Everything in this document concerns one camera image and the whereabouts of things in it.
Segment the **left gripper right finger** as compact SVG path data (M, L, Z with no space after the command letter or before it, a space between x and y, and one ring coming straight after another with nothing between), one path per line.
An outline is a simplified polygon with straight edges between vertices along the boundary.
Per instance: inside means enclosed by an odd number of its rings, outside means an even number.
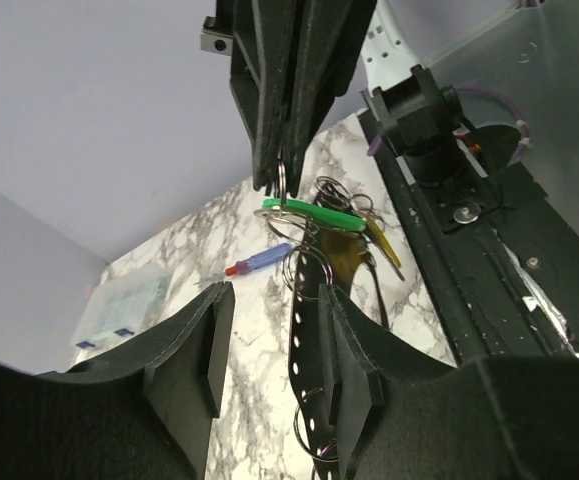
M334 341L344 479L579 479L579 359L484 357L453 368L319 292Z

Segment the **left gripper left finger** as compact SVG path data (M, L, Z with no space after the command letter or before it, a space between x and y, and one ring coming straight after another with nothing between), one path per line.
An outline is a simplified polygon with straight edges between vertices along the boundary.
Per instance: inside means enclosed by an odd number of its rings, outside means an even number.
M233 287L63 373L0 364L0 479L201 479L220 415Z

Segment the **green tagged key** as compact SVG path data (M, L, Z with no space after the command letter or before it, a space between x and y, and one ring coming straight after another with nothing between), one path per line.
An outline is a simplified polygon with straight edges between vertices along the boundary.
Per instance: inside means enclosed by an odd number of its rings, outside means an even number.
M365 221L359 216L300 200L287 199L282 202L278 198L267 198L262 202L261 209L264 212L302 215L319 226L345 232L359 233L366 228Z

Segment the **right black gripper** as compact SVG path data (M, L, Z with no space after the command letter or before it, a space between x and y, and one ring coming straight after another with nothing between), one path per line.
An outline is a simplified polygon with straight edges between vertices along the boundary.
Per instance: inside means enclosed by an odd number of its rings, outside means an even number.
M252 185L268 189L276 178L282 139L289 50L287 1L216 0L200 48L233 53L230 87L252 148ZM307 147L336 98L353 78L375 11L374 1L307 1L301 12L283 161L288 192L300 187Z

